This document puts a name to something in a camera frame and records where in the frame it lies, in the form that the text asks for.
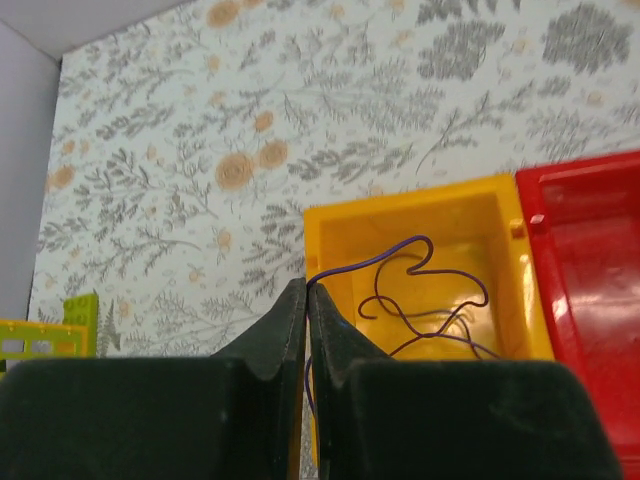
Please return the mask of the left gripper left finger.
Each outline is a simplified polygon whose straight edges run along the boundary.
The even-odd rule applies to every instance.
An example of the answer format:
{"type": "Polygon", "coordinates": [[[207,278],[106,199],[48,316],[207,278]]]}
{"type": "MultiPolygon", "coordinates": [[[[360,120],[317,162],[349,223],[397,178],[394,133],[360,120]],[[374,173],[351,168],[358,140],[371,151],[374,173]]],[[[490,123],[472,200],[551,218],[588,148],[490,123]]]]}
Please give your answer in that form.
{"type": "Polygon", "coordinates": [[[5,479],[295,479],[306,284],[208,357],[32,360],[1,382],[5,479]]]}

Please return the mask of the yellow plastic bin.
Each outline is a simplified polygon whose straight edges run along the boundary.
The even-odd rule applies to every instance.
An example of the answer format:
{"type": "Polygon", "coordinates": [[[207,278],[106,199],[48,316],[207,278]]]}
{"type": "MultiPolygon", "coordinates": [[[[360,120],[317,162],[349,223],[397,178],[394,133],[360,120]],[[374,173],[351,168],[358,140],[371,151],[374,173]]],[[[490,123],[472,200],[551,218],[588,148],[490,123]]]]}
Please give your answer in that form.
{"type": "Polygon", "coordinates": [[[400,361],[553,361],[517,190],[499,175],[308,209],[310,289],[400,361]]]}

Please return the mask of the red double plastic bin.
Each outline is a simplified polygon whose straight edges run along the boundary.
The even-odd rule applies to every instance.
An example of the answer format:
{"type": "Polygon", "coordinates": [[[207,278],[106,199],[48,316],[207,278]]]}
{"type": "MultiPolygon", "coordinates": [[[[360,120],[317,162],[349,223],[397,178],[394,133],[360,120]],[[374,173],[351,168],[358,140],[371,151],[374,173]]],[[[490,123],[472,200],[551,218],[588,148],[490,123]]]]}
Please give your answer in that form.
{"type": "Polygon", "coordinates": [[[516,174],[555,358],[588,390],[639,476],[639,154],[516,174]]]}

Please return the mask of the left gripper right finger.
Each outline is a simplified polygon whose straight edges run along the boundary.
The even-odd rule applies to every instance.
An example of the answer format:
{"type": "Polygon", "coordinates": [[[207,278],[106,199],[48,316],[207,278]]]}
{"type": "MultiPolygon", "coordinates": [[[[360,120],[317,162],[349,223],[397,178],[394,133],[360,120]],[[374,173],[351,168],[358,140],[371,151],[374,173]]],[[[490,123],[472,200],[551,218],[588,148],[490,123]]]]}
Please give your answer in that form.
{"type": "Polygon", "coordinates": [[[311,287],[324,479],[619,479],[589,396],[549,361],[400,361],[311,287]]]}

